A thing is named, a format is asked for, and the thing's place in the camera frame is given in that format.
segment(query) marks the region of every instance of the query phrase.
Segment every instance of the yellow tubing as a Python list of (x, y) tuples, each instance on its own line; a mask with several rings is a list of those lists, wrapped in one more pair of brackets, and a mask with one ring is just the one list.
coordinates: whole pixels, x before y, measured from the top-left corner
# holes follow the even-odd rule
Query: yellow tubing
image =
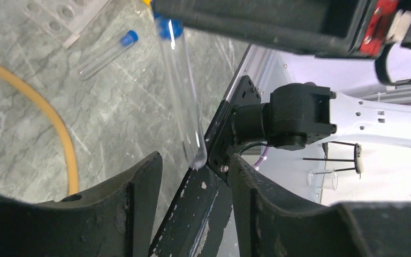
[(52, 122), (57, 134), (60, 137), (62, 146), (64, 147), (65, 163), (67, 165), (68, 176), (68, 194), (76, 194), (78, 192), (78, 167), (75, 151), (73, 148), (72, 139), (68, 134), (68, 130), (62, 122), (61, 118), (55, 111), (55, 109), (41, 96), (37, 91), (31, 88), (28, 84), (22, 81), (20, 78), (12, 74), (0, 66), (0, 78), (7, 81), (14, 88), (18, 89), (21, 93), (25, 94), (32, 102), (48, 116)]

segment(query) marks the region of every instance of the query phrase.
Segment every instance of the test tube with blue cap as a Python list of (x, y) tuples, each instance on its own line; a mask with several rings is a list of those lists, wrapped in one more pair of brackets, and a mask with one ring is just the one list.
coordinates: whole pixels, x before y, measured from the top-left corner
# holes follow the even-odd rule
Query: test tube with blue cap
[(190, 168), (199, 169), (206, 164), (207, 150), (187, 55), (184, 29), (180, 21), (166, 19), (156, 12), (154, 12), (154, 20), (185, 158)]
[(78, 66), (78, 76), (86, 80), (97, 73), (112, 60), (121, 55), (138, 41), (135, 31), (128, 31), (124, 36), (115, 42), (107, 44), (103, 49), (99, 49)]

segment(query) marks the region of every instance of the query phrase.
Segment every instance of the marble countertop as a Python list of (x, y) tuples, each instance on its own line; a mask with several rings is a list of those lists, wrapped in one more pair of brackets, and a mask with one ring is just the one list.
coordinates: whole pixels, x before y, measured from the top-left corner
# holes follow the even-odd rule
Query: marble countertop
[[(89, 80), (78, 61), (129, 29), (140, 41)], [(224, 37), (186, 30), (204, 131), (247, 48)], [(150, 9), (113, 0), (69, 49), (0, 0), (0, 64), (32, 85), (58, 111), (72, 137), (80, 190), (134, 165), (153, 151), (163, 157), (155, 228), (188, 165), (165, 84)], [(27, 202), (60, 200), (67, 178), (59, 137), (29, 99), (0, 79), (0, 194)]]

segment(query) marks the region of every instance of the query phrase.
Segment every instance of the black loop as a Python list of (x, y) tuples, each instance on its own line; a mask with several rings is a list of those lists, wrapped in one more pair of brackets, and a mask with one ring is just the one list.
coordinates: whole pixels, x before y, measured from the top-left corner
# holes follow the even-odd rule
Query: black loop
[(376, 68), (376, 75), (379, 81), (383, 85), (388, 86), (400, 86), (400, 85), (411, 85), (411, 79), (409, 80), (398, 80), (398, 81), (391, 81), (387, 71), (387, 58), (392, 49), (393, 44), (388, 45), (382, 51), (382, 54), (376, 61), (374, 62), (374, 66)]

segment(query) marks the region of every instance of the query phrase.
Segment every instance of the screw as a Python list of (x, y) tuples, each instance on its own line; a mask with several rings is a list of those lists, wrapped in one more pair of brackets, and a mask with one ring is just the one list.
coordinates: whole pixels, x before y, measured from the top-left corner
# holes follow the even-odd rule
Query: screw
[(367, 36), (367, 37), (364, 38), (363, 43), (364, 43), (364, 44), (369, 44), (369, 42), (371, 42), (371, 40), (372, 40), (372, 37)]
[(378, 7), (375, 11), (374, 11), (374, 15), (379, 15), (382, 12), (382, 9), (380, 7)]
[(220, 167), (221, 172), (227, 172), (228, 170), (229, 170), (229, 167), (227, 165)]

